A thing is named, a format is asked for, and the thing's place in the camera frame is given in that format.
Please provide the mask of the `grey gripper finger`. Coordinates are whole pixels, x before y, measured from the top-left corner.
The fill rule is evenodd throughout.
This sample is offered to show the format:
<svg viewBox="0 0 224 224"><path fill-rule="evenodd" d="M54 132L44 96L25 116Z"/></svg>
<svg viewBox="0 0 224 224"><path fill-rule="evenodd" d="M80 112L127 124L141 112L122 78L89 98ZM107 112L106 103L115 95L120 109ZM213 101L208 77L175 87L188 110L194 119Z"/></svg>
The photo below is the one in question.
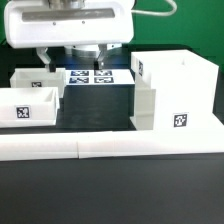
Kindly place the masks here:
<svg viewBox="0 0 224 224"><path fill-rule="evenodd" d="M107 56L107 52L112 49L111 44L99 44L99 55L94 61L94 69L102 70L104 67L104 58Z"/></svg>
<svg viewBox="0 0 224 224"><path fill-rule="evenodd" d="M36 53L40 60L44 63L45 68L49 72L55 72L56 71L56 65L55 62L50 58L50 56L47 54L47 47L38 47L36 49Z"/></svg>

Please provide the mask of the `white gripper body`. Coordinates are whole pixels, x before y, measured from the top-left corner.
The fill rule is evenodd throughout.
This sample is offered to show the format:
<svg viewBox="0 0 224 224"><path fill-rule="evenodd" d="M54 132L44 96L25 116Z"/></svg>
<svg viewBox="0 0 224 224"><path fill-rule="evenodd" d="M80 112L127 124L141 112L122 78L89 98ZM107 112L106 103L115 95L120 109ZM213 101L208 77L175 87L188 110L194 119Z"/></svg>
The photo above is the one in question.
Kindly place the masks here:
<svg viewBox="0 0 224 224"><path fill-rule="evenodd" d="M128 43L134 0L10 0L4 9L7 42L14 48Z"/></svg>

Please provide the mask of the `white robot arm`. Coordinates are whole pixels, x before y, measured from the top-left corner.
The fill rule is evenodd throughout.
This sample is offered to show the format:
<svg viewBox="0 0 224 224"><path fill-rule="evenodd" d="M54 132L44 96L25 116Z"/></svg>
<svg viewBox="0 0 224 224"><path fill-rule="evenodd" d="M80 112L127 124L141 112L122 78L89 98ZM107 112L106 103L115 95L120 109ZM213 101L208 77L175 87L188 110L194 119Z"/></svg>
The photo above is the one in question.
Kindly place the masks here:
<svg viewBox="0 0 224 224"><path fill-rule="evenodd" d="M99 66L107 51L132 40L135 0L8 0L4 28L13 48L34 48L48 71L56 67L47 54L64 47Z"/></svg>

